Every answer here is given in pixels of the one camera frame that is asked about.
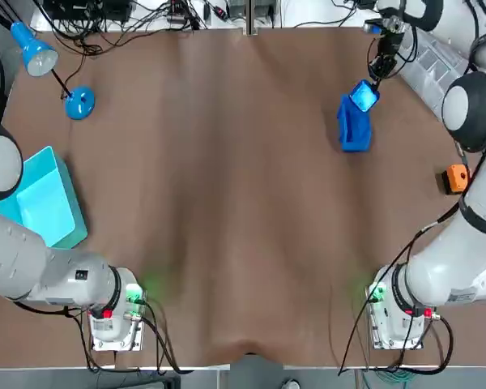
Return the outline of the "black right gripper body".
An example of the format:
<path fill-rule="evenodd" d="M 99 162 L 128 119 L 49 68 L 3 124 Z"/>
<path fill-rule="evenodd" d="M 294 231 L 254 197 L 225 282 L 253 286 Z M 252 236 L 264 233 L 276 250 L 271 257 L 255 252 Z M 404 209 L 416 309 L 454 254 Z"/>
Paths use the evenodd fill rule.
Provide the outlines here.
<path fill-rule="evenodd" d="M 378 56 L 380 58 L 394 58 L 399 51 L 405 33 L 395 33 L 385 30 L 378 42 Z"/>

